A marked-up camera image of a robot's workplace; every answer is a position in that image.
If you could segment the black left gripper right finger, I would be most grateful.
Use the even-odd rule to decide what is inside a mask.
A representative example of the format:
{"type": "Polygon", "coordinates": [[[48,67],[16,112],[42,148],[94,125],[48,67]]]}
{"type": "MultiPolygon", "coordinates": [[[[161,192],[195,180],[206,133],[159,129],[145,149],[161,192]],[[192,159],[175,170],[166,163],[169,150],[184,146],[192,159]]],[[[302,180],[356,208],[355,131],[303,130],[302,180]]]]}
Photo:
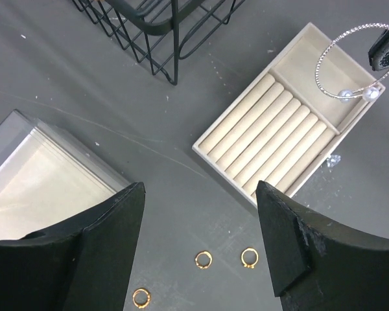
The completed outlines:
{"type": "Polygon", "coordinates": [[[389,239],[334,221],[265,181],[255,194],[284,310],[389,310],[389,239]]]}

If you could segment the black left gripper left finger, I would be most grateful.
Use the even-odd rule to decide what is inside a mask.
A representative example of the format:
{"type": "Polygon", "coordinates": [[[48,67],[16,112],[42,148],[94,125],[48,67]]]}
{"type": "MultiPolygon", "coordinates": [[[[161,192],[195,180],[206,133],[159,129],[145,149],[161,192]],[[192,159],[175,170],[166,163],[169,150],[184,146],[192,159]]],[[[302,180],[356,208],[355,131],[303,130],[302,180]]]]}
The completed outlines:
{"type": "Polygon", "coordinates": [[[0,240],[0,310],[122,310],[145,208],[135,182],[18,240],[0,240]]]}

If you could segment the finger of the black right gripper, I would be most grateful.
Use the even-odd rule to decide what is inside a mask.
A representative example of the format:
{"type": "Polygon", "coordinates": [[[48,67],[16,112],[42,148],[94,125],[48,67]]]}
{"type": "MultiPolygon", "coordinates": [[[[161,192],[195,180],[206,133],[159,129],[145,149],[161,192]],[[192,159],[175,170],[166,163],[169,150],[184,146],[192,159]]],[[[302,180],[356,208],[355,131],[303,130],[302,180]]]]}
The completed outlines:
{"type": "Polygon", "coordinates": [[[389,30],[385,30],[368,51],[373,71],[389,69],[389,30]]]}

